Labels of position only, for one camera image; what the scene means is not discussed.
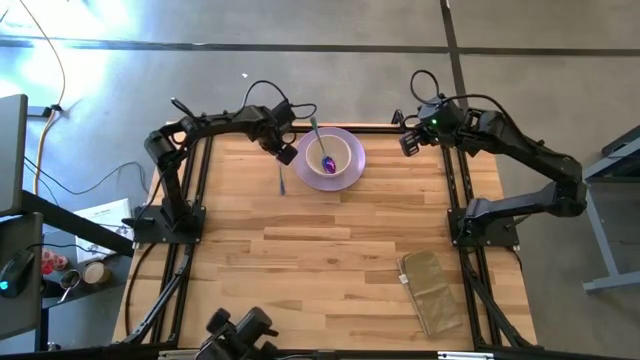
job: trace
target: spoon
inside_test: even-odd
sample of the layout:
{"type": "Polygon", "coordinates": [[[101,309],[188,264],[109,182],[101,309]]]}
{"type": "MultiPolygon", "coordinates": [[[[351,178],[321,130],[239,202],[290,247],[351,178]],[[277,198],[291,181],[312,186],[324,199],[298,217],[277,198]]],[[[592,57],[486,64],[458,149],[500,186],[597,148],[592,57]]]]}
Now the spoon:
{"type": "Polygon", "coordinates": [[[80,275],[80,272],[74,269],[71,269],[64,273],[64,275],[62,275],[62,278],[60,279],[60,287],[65,290],[65,292],[60,300],[58,300],[58,304],[64,302],[64,300],[67,298],[67,294],[69,294],[71,290],[73,290],[76,286],[78,286],[78,284],[80,284],[81,278],[82,277],[80,275]]]}
{"type": "Polygon", "coordinates": [[[316,133],[316,137],[318,138],[318,142],[320,143],[320,148],[322,149],[322,168],[327,174],[335,174],[336,173],[336,163],[333,161],[331,156],[327,156],[327,152],[324,150],[324,145],[322,145],[322,139],[320,139],[320,134],[318,133],[318,122],[316,122],[316,117],[312,116],[311,126],[313,127],[313,131],[316,133]]]}

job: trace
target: computer mouse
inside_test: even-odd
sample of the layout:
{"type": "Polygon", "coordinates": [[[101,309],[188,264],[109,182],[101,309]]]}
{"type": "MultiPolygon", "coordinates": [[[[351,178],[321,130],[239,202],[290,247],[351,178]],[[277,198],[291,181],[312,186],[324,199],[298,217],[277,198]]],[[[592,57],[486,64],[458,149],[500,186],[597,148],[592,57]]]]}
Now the computer mouse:
{"type": "Polygon", "coordinates": [[[2,267],[0,271],[0,295],[14,298],[24,290],[29,282],[35,255],[31,250],[20,250],[2,267]]]}

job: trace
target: wooden tabletop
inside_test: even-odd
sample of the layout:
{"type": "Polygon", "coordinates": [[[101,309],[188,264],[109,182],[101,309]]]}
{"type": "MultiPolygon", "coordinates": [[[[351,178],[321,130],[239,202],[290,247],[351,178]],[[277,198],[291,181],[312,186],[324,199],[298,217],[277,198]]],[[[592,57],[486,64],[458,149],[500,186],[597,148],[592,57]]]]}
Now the wooden tabletop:
{"type": "MultiPolygon", "coordinates": [[[[354,185],[320,192],[286,167],[286,196],[279,195],[271,155],[244,135],[214,139],[204,198],[207,220],[191,271],[181,348],[200,346],[207,337],[205,325],[219,307],[238,321],[253,306],[272,318],[280,332],[272,342],[280,348],[472,348],[458,254],[447,228],[450,204],[440,149],[423,147],[407,158],[398,135],[357,137],[365,147],[366,167],[354,185]],[[437,254],[465,320],[459,328],[430,337],[398,281],[396,260],[420,250],[437,254]]],[[[492,155],[470,158],[469,168],[476,196],[502,198],[492,155]]],[[[514,255],[499,248],[486,252],[497,303],[535,342],[514,255]]],[[[167,246],[158,245],[141,265],[130,304],[132,326],[158,296],[166,253],[167,246]]],[[[173,307],[172,301],[165,334],[173,307]]],[[[483,307],[479,313],[488,339],[483,307]]],[[[121,308],[114,340],[125,336],[123,314],[121,308]]]]}

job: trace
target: purple rim plate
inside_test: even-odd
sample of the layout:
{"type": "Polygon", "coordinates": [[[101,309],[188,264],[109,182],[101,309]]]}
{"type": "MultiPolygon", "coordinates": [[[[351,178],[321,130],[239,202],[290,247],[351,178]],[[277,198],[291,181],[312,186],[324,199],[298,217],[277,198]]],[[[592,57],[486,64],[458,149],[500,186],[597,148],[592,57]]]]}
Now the purple rim plate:
{"type": "Polygon", "coordinates": [[[320,135],[333,135],[344,140],[351,149],[351,162],[349,166],[344,170],[342,174],[332,178],[325,178],[311,169],[307,164],[305,154],[307,148],[311,144],[311,140],[315,139],[316,135],[313,131],[305,134],[298,142],[298,156],[293,160],[293,166],[296,174],[312,188],[322,191],[339,191],[348,188],[353,185],[364,171],[365,155],[364,147],[360,143],[360,140],[356,138],[352,133],[335,127],[319,128],[320,135]]]}

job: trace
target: gray floor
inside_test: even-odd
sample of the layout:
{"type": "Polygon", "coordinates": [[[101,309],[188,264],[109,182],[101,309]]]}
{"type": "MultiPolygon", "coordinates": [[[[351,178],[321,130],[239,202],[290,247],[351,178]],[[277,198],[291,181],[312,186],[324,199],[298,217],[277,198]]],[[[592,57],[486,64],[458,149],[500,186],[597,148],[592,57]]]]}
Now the gray floor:
{"type": "MultiPolygon", "coordinates": [[[[184,5],[166,0],[100,0],[71,1],[77,8],[56,10],[59,16],[44,16],[53,11],[39,7],[44,5],[32,7],[36,16],[42,14],[39,18],[51,35],[73,38],[445,46],[439,3],[192,0],[184,5]],[[80,6],[85,3],[90,10],[80,6]]],[[[633,0],[450,3],[461,46],[640,47],[636,21],[640,3],[633,0]]],[[[0,33],[37,35],[28,18],[19,16],[19,8],[11,12],[0,24],[0,33]],[[15,26],[21,18],[26,25],[15,26]]],[[[317,102],[321,121],[388,122],[394,109],[410,113],[416,106],[407,87],[415,69],[432,70],[440,78],[442,91],[453,94],[446,54],[71,49],[61,53],[68,80],[62,105],[70,111],[49,133],[43,164],[74,189],[95,183],[131,160],[141,162],[151,174],[142,141],[150,130],[179,116],[168,101],[172,96],[194,111],[235,109],[251,82],[267,78],[281,85],[293,102],[317,102]]],[[[461,62],[467,92],[497,98],[525,133],[545,139],[550,147],[574,155],[585,165],[598,159],[603,145],[638,124],[640,57],[463,56],[461,62]]],[[[0,69],[0,94],[22,91],[33,103],[55,101],[58,70],[46,46],[0,48],[0,69]]],[[[423,93],[432,91],[428,84],[421,86],[423,93]]],[[[276,99],[268,88],[252,94],[257,103],[276,99]]],[[[37,120],[29,123],[30,157],[41,127],[37,120]]],[[[498,165],[507,195],[536,190],[545,183],[508,158],[501,157],[498,165]]],[[[27,177],[25,187],[30,184],[27,177]]],[[[49,196],[46,189],[41,191],[49,196]]],[[[122,197],[140,204],[145,198],[135,168],[123,170],[117,179],[80,197],[55,187],[53,191],[72,210],[122,197]]],[[[538,215],[525,221],[518,232],[539,343],[550,349],[640,358],[640,288],[593,296],[582,291],[583,281],[605,275],[586,217],[538,215]]],[[[638,266],[639,248],[618,249],[622,268],[638,266]]],[[[121,288],[114,289],[57,308],[52,312],[52,340],[66,347],[108,343],[121,293],[121,288]],[[92,327],[100,331],[86,331],[89,324],[101,324],[92,327]]],[[[21,347],[26,343],[3,342],[0,351],[26,351],[21,347]]]]}

